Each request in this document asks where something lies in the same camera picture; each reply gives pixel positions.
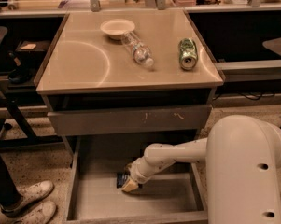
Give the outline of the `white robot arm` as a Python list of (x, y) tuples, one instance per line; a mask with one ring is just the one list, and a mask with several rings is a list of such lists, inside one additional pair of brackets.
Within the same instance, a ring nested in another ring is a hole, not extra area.
[(220, 119), (204, 139), (151, 144), (127, 165), (131, 192), (177, 162), (206, 164), (209, 224), (281, 224), (281, 128), (249, 116)]

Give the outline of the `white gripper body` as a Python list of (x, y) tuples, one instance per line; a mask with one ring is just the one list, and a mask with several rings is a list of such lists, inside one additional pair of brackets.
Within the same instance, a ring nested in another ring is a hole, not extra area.
[(129, 175), (130, 178), (135, 182), (137, 182), (138, 184), (145, 184), (152, 177), (152, 174), (147, 174), (145, 171), (141, 169), (140, 161), (132, 162), (132, 169)]

